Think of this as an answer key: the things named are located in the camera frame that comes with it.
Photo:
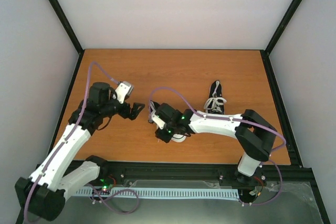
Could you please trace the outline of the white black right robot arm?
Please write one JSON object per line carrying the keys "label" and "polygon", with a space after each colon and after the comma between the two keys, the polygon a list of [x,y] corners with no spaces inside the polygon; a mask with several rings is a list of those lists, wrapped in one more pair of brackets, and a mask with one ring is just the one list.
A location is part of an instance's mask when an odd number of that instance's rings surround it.
{"label": "white black right robot arm", "polygon": [[235,115],[193,112],[191,109],[180,112],[167,103],[154,101],[150,102],[150,122],[156,124],[155,137],[165,143],[180,143],[193,134],[202,133],[236,139],[244,153],[232,176],[245,185],[256,175],[259,165],[268,161],[277,132],[253,110]]}

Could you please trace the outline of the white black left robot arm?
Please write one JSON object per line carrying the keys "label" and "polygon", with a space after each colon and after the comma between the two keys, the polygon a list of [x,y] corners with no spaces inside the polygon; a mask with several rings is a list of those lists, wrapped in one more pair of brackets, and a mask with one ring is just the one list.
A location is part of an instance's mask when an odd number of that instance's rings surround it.
{"label": "white black left robot arm", "polygon": [[72,113],[55,147],[28,178],[21,177],[15,184],[26,223],[32,222],[29,213],[55,220],[79,189],[94,180],[100,184],[108,180],[106,160],[97,156],[90,156],[68,175],[65,172],[82,146],[102,128],[105,118],[111,119],[114,115],[130,120],[137,118],[144,104],[126,103],[133,88],[126,81],[118,82],[116,89],[105,82],[86,86],[83,101]]}

